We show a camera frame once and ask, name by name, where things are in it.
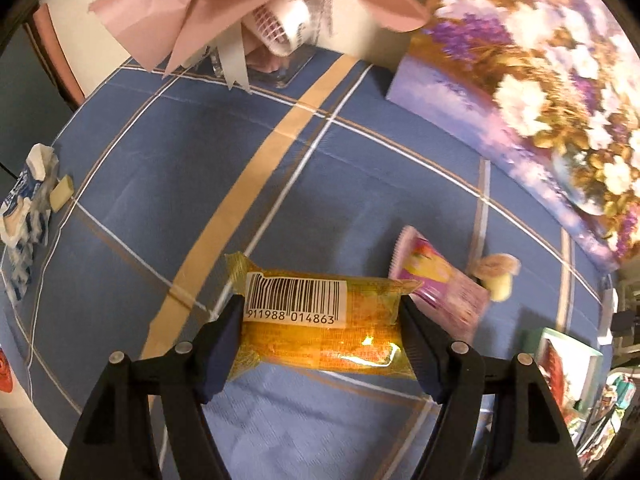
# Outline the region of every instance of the mint green box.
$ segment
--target mint green box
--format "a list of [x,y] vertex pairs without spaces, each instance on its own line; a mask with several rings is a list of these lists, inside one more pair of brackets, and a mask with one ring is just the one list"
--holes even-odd
[[562,359],[562,372],[570,383],[572,397],[580,400],[577,411],[587,416],[595,402],[598,389],[596,379],[604,362],[603,355],[577,339],[551,328],[527,332],[523,350],[539,362],[546,348],[545,340],[551,341]]

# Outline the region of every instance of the orange snack package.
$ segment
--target orange snack package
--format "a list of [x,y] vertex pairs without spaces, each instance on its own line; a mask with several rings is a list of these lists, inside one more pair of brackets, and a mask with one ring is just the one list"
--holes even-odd
[[398,305],[419,282],[265,270],[242,253],[228,254],[226,263],[236,294],[244,296],[230,379],[262,361],[414,378]]

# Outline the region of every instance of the barcode label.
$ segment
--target barcode label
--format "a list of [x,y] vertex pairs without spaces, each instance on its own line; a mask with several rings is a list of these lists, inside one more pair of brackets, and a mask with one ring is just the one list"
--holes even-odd
[[308,278],[265,278],[248,272],[244,320],[298,326],[344,328],[347,282]]

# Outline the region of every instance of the canvas painting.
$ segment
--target canvas painting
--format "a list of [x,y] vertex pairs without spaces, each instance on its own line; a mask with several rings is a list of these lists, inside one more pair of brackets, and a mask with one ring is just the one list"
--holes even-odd
[[525,187],[601,270],[638,254],[640,59],[603,2],[427,6],[388,99]]

